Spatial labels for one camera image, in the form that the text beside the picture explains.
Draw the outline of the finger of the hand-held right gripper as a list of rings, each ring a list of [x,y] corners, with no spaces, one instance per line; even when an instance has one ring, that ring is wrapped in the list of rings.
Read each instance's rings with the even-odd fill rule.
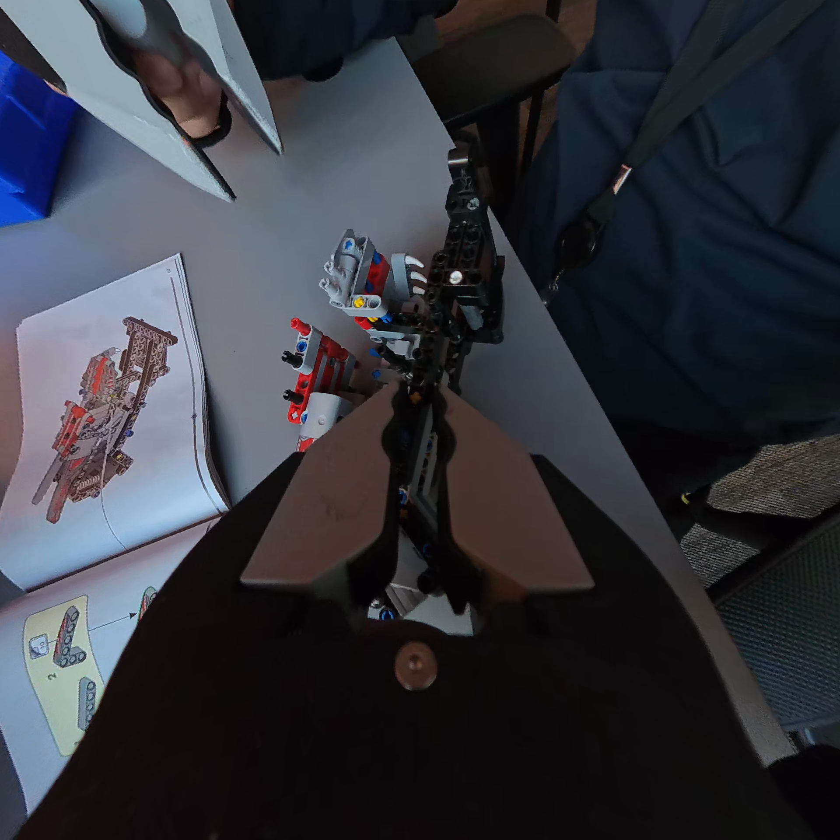
[[[216,79],[251,128],[277,154],[284,146],[266,89],[235,17],[225,1],[168,2],[188,38],[194,58]]]
[[[207,155],[111,51],[83,2],[2,1],[2,11],[64,83],[70,99],[183,180],[226,202],[235,194]]]

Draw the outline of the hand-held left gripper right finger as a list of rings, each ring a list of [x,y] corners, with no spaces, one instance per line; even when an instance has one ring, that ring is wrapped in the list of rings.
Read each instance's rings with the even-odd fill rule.
[[[459,395],[435,396],[435,575],[456,613],[595,583],[533,458]]]

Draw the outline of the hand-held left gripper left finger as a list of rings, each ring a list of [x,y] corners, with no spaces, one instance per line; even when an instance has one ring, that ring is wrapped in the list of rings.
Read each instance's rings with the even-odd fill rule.
[[[384,445],[397,383],[303,454],[240,580],[366,609],[396,571],[398,481]]]

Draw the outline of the black red grey lego model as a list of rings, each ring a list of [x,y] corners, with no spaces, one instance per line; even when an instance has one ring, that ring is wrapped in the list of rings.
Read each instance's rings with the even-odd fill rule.
[[[400,603],[396,593],[424,598],[445,594],[441,558],[449,544],[438,535],[438,498],[444,479],[443,409],[436,393],[460,394],[464,362],[474,344],[503,339],[505,259],[498,255],[479,169],[478,142],[456,136],[448,153],[451,179],[445,208],[444,245],[429,264],[394,253],[386,258],[365,236],[347,229],[323,266],[319,288],[329,304],[362,329],[380,366],[372,374],[381,390],[400,383],[392,434],[393,462],[402,531],[425,568],[410,584],[389,584],[374,604],[388,604],[389,617]]]

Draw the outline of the person's right forearm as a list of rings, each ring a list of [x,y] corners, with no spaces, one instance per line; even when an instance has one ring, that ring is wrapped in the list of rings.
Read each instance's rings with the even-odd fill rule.
[[[233,14],[259,76],[277,81],[340,67],[365,44],[411,34],[456,1],[234,1]]]

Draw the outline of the lego instruction booklet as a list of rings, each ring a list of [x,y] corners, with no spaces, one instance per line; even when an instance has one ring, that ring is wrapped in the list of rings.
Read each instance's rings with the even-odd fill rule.
[[[17,360],[24,429],[1,517],[3,825],[43,799],[160,588],[228,509],[180,256],[25,319]]]

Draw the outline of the person's right hand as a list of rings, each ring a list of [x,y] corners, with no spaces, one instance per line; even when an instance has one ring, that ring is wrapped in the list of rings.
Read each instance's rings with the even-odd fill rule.
[[[227,136],[232,120],[224,91],[194,57],[184,58],[179,66],[148,51],[133,50],[132,58],[150,94],[196,145],[208,148]]]

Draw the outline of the blue plastic box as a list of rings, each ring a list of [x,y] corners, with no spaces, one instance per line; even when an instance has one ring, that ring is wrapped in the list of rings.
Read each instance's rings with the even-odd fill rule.
[[[1,55],[1,226],[49,215],[67,143],[80,111]]]

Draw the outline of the black chair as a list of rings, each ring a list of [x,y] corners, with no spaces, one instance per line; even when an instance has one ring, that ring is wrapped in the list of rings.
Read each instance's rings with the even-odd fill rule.
[[[452,141],[476,145],[498,216],[529,170],[548,92],[575,58],[561,8],[548,1],[539,14],[490,24],[412,61]]]

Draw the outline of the black badge reel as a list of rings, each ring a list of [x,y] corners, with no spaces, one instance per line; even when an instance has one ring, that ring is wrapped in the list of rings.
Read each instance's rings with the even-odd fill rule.
[[[560,231],[554,245],[551,277],[540,292],[545,307],[550,305],[561,282],[595,257],[604,226],[585,214]]]

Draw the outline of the grey mesh chair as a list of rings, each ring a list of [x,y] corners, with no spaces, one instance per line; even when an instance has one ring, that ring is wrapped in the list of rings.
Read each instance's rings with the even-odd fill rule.
[[[783,730],[818,743],[839,716],[838,506],[707,589]]]

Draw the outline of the person's blue jacket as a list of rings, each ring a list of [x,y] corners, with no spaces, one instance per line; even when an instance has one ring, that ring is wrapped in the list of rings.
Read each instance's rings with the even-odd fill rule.
[[[707,2],[598,2],[523,187],[534,284],[620,168]],[[758,445],[838,433],[839,6],[630,175],[550,313],[610,417]]]

